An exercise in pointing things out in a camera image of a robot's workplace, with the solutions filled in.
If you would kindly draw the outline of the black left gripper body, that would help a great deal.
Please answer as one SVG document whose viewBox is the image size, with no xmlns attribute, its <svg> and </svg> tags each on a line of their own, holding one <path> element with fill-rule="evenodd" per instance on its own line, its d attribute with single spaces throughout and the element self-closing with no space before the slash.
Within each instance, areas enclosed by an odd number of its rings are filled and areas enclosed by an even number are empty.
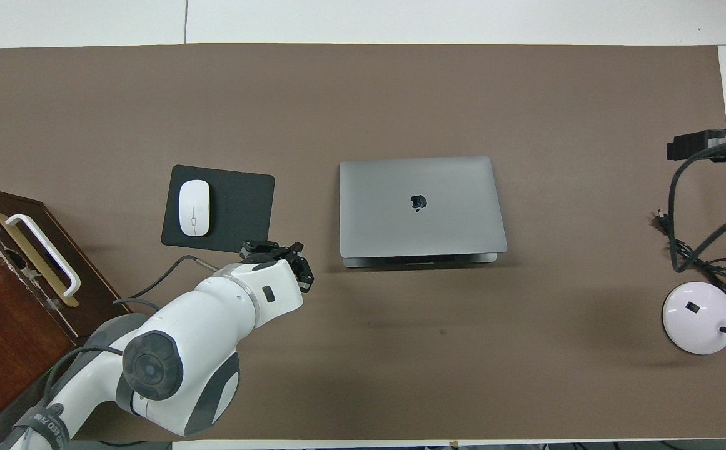
<svg viewBox="0 0 726 450">
<path fill-rule="evenodd" d="M 255 263 L 277 263 L 283 260 L 291 269 L 294 258 L 295 252 L 291 249 L 266 249 L 265 252 L 255 253 Z"/>
</svg>

